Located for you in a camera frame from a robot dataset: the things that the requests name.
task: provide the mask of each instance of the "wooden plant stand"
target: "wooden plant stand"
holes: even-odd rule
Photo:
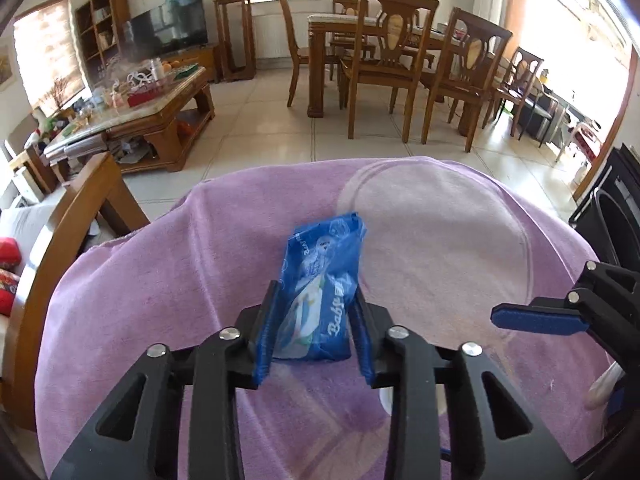
[[[231,46],[229,32],[229,18],[226,6],[228,4],[242,5],[242,39],[244,43],[245,66],[236,66]],[[220,58],[222,73],[225,81],[239,79],[253,79],[255,77],[255,42],[254,22],[251,14],[251,0],[213,0],[218,24],[218,43],[220,44]]]

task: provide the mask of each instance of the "blue plastic package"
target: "blue plastic package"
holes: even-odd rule
[[[287,314],[275,358],[341,361],[351,356],[346,308],[358,288],[366,231],[357,213],[296,229],[280,274]]]

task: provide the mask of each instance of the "red pillow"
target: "red pillow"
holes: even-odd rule
[[[20,277],[8,270],[0,269],[0,314],[9,316],[14,306],[15,291]]]
[[[13,269],[22,261],[18,242],[13,238],[0,237],[0,269]]]

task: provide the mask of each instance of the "pink cloth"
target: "pink cloth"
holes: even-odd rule
[[[594,258],[585,241],[461,164],[334,160],[203,182],[148,227],[73,264],[50,302],[36,375],[47,473],[149,345],[192,346],[233,324],[278,278],[294,227],[351,210],[368,228],[360,284],[369,301],[434,344],[480,343],[570,458],[599,440],[600,413],[582,396],[608,366],[604,351],[584,334],[489,321],[501,301],[564,296]],[[389,419],[354,358],[274,364],[260,390],[238,392],[238,413],[248,480],[382,478]],[[185,470],[182,440],[180,478]]]

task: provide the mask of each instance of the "tv stand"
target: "tv stand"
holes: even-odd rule
[[[207,43],[200,46],[192,46],[182,50],[176,50],[160,57],[162,61],[180,62],[180,66],[197,63],[207,71],[207,81],[219,82],[222,79],[220,66],[220,50],[218,45]]]

